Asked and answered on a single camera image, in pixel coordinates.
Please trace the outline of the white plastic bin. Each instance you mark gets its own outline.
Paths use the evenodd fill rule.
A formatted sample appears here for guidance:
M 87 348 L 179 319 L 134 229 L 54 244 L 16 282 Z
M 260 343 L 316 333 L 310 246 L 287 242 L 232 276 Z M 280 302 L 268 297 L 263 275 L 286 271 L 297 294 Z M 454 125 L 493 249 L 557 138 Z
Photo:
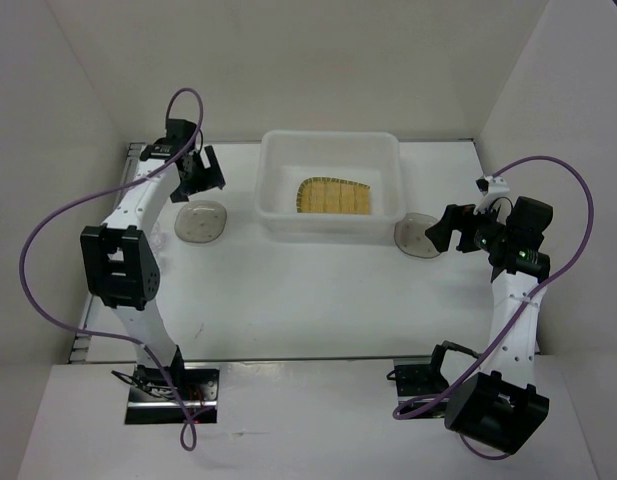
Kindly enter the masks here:
M 368 186 L 369 212 L 300 213 L 300 186 L 315 177 Z M 389 243 L 406 213 L 399 143 L 383 132 L 270 131 L 261 142 L 254 210 L 285 241 Z

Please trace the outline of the woven bamboo tray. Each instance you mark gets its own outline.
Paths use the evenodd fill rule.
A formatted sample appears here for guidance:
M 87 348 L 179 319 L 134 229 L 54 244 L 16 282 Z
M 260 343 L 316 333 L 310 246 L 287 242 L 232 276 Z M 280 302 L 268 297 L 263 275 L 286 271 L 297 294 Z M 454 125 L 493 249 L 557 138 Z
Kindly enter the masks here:
M 304 214 L 370 215 L 370 186 L 346 179 L 311 177 L 297 190 L 296 210 Z

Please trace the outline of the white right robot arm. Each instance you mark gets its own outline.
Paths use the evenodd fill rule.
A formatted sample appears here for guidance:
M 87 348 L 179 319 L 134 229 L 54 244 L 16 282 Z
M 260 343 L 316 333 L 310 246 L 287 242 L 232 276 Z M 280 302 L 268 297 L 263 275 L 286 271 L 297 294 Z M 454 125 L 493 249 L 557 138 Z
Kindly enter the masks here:
M 426 237 L 441 252 L 459 232 L 458 251 L 482 250 L 492 267 L 493 315 L 489 345 L 474 373 L 449 394 L 447 429 L 500 452 L 514 455 L 547 418 L 548 398 L 535 386 L 534 342 L 542 282 L 550 259 L 541 253 L 551 206 L 519 197 L 504 222 L 489 210 L 450 204 Z

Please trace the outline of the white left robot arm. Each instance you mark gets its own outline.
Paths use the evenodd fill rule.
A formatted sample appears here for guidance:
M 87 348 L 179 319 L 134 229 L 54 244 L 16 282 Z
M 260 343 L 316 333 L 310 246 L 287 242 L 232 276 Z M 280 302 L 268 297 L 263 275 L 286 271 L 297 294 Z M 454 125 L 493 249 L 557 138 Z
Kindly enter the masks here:
M 83 229 L 80 245 L 90 293 L 137 340 L 136 384 L 172 400 L 189 380 L 156 304 L 161 276 L 149 237 L 166 202 L 187 202 L 223 188 L 225 180 L 214 149 L 203 145 L 195 123 L 183 119 L 168 119 L 165 136 L 144 148 L 136 179 L 141 183 L 126 191 L 101 225 Z

